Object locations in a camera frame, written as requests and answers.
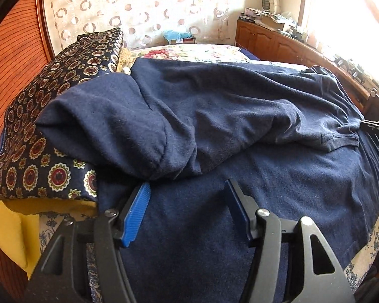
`mattress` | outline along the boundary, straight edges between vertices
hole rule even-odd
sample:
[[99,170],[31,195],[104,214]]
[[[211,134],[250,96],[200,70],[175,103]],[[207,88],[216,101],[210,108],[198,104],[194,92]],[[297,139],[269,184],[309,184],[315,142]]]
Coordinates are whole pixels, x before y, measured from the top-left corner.
[[[129,72],[129,68],[133,65],[136,58],[158,58],[166,60],[184,60],[192,62],[245,62],[255,63],[267,66],[270,70],[272,66],[291,68],[296,71],[306,69],[302,65],[285,64],[279,62],[267,62],[261,60],[251,60],[238,47],[230,45],[202,45],[202,44],[181,44],[166,45],[160,47],[145,48],[135,51],[123,51],[121,53],[118,70]],[[40,215],[40,234],[41,251],[45,249],[57,226],[63,218],[68,214],[46,213]],[[86,218],[84,215],[72,215],[77,220]],[[95,262],[93,260],[92,246],[88,246],[88,269],[90,273],[90,284],[92,289],[92,297],[94,302],[100,301],[98,279],[95,271]],[[379,215],[377,221],[370,232],[369,241],[365,247],[351,260],[345,268],[344,273],[352,290],[356,290],[369,268],[371,267],[376,254],[379,250]]]

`yellow fabric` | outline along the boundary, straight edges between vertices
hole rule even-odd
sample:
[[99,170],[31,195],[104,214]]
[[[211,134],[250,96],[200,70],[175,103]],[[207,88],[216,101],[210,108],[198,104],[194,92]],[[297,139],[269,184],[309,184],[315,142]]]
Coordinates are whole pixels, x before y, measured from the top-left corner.
[[2,202],[10,210],[24,215],[43,212],[97,215],[97,203],[94,201],[31,197],[17,200],[4,199]]
[[41,256],[39,215],[13,212],[0,201],[0,248],[30,278]]

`ridged blue pad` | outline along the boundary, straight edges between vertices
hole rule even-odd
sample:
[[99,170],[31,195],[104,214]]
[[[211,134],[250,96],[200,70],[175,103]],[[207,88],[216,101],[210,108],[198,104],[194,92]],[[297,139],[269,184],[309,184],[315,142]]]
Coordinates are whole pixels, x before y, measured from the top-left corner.
[[145,182],[140,187],[132,206],[124,220],[124,233],[121,241],[123,247],[128,247],[136,239],[140,224],[145,215],[150,200],[150,184]]

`brown circle pattern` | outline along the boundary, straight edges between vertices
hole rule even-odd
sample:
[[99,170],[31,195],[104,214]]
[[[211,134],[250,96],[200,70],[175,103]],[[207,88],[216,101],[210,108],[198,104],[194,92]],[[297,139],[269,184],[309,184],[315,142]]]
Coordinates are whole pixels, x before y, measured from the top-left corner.
[[[122,39],[120,28],[79,36],[76,43],[57,55],[11,102],[5,115],[4,144],[0,150],[0,199],[69,199],[73,189],[81,194],[70,197],[96,201],[94,166],[84,162],[76,164],[56,150],[39,133],[35,121],[58,94],[115,71]],[[85,182],[90,171],[94,173]]]

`patterned pillow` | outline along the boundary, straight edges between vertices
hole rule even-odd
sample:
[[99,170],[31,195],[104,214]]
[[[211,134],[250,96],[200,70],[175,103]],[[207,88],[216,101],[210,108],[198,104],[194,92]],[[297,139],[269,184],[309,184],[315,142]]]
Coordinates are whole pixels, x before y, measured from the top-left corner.
[[41,110],[70,87],[116,71],[119,28],[78,37],[12,101],[0,147],[0,199],[97,201],[94,166],[58,151],[36,128]]

